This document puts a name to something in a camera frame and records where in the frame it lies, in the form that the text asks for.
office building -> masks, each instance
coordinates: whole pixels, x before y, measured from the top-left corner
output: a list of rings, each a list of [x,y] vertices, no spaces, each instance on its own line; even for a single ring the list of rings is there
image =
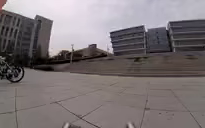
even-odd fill
[[[52,21],[41,16],[31,19],[13,12],[0,12],[0,53],[20,56],[46,57],[50,41]]]
[[[147,53],[160,53],[171,51],[166,27],[148,29],[146,38]]]
[[[144,26],[122,29],[110,33],[114,55],[146,54]]]
[[[168,29],[173,52],[205,51],[205,19],[172,21]]]

sky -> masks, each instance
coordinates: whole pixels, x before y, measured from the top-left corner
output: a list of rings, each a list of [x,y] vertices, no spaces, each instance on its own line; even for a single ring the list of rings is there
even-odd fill
[[[205,0],[8,0],[4,9],[53,20],[50,54],[71,50],[71,44],[74,49],[97,44],[107,50],[109,32],[122,28],[205,18]]]

building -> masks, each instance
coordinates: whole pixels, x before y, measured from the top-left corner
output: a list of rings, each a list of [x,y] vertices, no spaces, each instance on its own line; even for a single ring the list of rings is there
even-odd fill
[[[146,54],[144,26],[122,29],[110,33],[114,55]]]
[[[59,53],[59,56],[63,56],[64,60],[70,60],[71,54],[72,52],[67,52],[63,50]],[[90,44],[87,48],[73,51],[73,59],[86,59],[86,58],[109,56],[109,55],[112,54],[97,48],[96,44]]]
[[[0,53],[32,58],[47,55],[52,21],[41,16],[31,19],[13,12],[0,12]]]
[[[205,19],[171,21],[168,29],[173,52],[205,51]]]
[[[38,47],[40,49],[40,56],[47,58],[53,21],[39,15],[35,17],[35,21],[37,21],[37,27],[33,47],[34,49]]]
[[[147,53],[160,53],[171,51],[166,27],[148,29],[146,38]]]

paved plaza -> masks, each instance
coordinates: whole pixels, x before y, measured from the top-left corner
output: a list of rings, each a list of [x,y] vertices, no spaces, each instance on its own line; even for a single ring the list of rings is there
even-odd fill
[[[131,78],[26,69],[0,80],[0,128],[205,128],[205,77]]]

